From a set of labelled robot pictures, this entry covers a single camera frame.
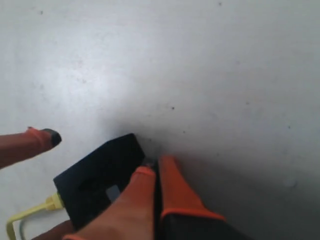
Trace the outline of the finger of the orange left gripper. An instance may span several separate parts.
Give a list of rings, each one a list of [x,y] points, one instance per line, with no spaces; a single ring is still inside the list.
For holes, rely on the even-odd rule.
[[[61,135],[50,128],[29,127],[25,132],[1,135],[0,168],[3,169],[50,151],[61,141]]]
[[[70,220],[64,221],[52,229],[44,232],[32,240],[61,240],[65,235],[74,232],[74,227]]]

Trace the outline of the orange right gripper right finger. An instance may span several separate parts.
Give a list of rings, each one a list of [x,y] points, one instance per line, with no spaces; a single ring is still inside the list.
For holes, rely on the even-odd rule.
[[[165,240],[249,240],[226,218],[208,210],[180,172],[173,156],[158,162],[162,196],[160,229]]]

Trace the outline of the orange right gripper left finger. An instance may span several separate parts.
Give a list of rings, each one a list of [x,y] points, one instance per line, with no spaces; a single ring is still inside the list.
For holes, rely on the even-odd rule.
[[[140,166],[125,190],[97,218],[64,240],[153,240],[156,174]]]

